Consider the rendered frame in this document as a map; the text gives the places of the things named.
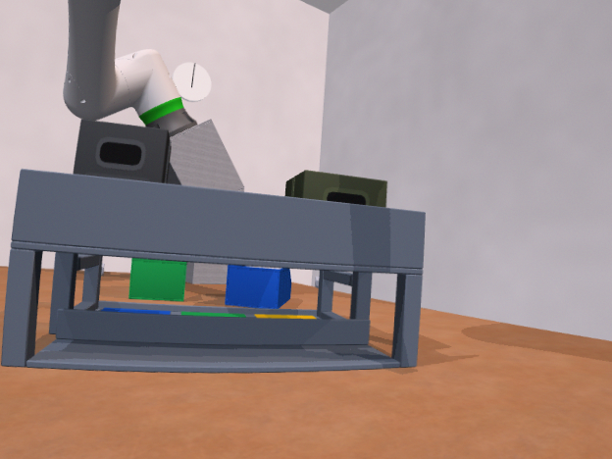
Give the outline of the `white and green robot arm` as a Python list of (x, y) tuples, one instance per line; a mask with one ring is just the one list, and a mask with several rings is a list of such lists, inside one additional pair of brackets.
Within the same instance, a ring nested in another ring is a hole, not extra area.
[(132, 107), (146, 127), (167, 129), (170, 137), (197, 126), (156, 50), (115, 59), (120, 4), (68, 0), (66, 106), (78, 118), (92, 121)]

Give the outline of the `blue bin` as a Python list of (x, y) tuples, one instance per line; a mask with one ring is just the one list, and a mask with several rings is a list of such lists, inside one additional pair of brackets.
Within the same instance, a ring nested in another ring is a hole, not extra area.
[(290, 269), (228, 265), (225, 305), (279, 309), (290, 294)]

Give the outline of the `green bin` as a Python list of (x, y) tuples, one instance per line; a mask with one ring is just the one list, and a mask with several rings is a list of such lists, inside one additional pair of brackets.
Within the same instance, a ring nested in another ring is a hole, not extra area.
[(183, 301), (186, 264), (131, 258), (128, 299)]

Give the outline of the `grey metal shelf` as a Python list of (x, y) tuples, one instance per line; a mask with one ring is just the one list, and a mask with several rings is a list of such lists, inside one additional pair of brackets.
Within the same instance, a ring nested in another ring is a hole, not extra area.
[[(420, 211), (21, 169), (1, 366), (152, 373), (416, 367), (425, 223)], [(34, 355), (43, 251), (56, 252), (49, 322), (56, 339)], [(103, 256), (320, 270), (317, 310), (99, 301)], [(74, 306), (83, 269), (82, 302)], [(368, 345), (373, 273), (397, 274), (391, 357)], [(352, 286), (350, 319), (332, 312), (334, 281)]]

